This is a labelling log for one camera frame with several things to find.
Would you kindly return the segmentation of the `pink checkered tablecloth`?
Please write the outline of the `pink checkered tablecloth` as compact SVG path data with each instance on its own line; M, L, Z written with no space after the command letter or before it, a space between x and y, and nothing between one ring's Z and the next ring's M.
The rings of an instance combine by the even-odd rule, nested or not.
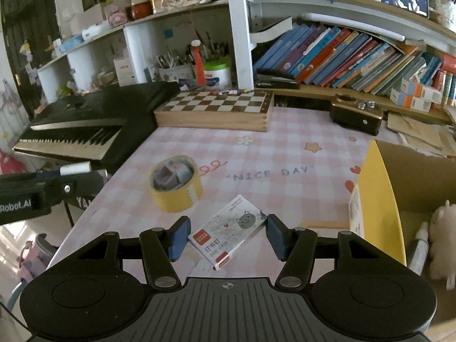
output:
M154 202L149 178L160 161L186 155L198 167L203 194L186 215L197 229L242 195L287 226L334 237L349 225L349 186L371 137L334 124L323 111L277 107L267 132L160 128L104 186L55 255L61 261L104 232L136 237L168 228L178 216Z

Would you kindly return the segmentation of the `pink plush pig toy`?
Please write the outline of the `pink plush pig toy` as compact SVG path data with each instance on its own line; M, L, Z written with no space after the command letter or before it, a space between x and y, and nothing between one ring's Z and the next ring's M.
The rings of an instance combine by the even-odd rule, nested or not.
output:
M453 289L455 281L455 204L446 200L432 215L429 226L430 276L432 280L446 280Z

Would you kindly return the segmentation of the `dark brown small radio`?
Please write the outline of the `dark brown small radio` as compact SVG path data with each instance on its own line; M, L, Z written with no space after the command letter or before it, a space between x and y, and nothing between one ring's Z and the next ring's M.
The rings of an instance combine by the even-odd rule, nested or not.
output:
M373 100L358 100L349 95L335 95L329 111L332 121L342 127L377 136L383 111Z

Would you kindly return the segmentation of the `staples box with cat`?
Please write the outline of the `staples box with cat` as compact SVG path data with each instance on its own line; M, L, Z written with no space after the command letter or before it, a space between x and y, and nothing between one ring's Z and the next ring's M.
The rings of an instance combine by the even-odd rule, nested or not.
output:
M266 220L259 208L238 195L192 232L189 241L218 271L246 240L261 230Z

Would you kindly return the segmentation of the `black Yamaha keyboard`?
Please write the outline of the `black Yamaha keyboard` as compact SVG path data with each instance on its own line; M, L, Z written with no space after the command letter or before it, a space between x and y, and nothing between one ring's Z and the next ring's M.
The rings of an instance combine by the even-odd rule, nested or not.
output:
M13 150L114 174L158 128L154 111L179 92L176 82L159 81L65 97L31 121Z

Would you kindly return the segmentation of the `green lid white jar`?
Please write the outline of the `green lid white jar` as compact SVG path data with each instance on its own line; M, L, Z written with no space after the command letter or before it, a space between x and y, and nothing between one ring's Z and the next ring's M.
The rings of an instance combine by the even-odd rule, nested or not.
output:
M232 86L231 66L227 58L207 61L203 64L205 84L213 89L228 89Z

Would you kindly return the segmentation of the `row of leaning books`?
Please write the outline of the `row of leaning books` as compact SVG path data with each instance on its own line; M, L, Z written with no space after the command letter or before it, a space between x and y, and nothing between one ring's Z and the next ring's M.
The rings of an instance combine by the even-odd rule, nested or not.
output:
M254 60L257 87L352 89L385 96L403 77L431 84L441 66L422 41L395 42L370 32L293 22Z

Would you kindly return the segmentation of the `black keyboard stand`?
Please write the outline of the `black keyboard stand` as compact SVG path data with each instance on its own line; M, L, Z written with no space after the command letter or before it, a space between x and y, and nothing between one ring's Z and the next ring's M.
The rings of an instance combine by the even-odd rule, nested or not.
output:
M85 211L94 199L94 195L82 195L73 198L65 198L63 200L63 206L71 228L74 227L75 222L70 211L70 206L74 206Z

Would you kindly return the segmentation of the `white spray bottle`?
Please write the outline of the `white spray bottle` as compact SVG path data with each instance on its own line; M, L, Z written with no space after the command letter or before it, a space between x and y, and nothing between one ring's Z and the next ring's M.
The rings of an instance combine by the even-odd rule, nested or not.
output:
M429 224L424 221L421 223L414 240L410 243L406 261L407 267L420 276L424 270L429 252Z

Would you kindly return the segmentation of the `yellow tape roll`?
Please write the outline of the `yellow tape roll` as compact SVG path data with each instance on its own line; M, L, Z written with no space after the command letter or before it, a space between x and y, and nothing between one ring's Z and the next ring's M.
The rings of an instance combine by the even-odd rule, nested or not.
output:
M195 161L186 155L157 163L151 170L149 187L157 207L167 213L186 211L203 194L200 172Z

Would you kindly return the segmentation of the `wooden chess board box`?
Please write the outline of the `wooden chess board box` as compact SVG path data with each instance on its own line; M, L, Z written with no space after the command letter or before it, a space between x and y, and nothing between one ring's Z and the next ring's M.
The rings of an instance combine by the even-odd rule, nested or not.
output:
M154 111L160 127L237 131L268 129L274 95L267 91L185 91Z

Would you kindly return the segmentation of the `white bookshelf unit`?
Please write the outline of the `white bookshelf unit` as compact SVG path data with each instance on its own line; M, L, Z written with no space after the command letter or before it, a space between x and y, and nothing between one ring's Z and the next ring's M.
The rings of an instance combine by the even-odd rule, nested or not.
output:
M441 52L455 54L455 33L420 15L373 0L222 0L150 15L118 26L38 70L43 92L49 102L58 89L73 80L77 89L90 90L98 72L128 56L134 79L146 81L144 69L169 49L184 52L198 34L214 41L227 41L237 71L235 83L254 85L251 52L258 40L251 32L276 19L292 16L321 23L339 23L360 28L398 42L422 41Z

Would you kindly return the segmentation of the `grey toy car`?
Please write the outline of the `grey toy car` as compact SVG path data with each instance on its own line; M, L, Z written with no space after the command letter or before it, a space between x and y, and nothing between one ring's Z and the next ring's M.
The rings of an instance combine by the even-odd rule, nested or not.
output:
M168 161L160 164L151 176L151 186L158 191L172 191L187 184L193 177L192 166L187 162Z

